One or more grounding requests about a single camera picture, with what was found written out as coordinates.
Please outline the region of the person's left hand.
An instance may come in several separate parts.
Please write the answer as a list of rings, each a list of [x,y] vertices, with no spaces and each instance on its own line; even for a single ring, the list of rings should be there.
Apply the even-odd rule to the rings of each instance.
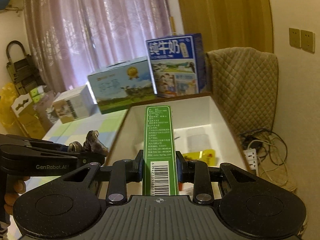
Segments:
[[[30,179],[29,176],[24,176],[22,179],[17,179],[13,182],[13,190],[7,191],[4,196],[4,209],[7,214],[13,214],[13,205],[15,204],[16,200],[19,198],[21,194],[26,192],[26,184],[25,182]]]

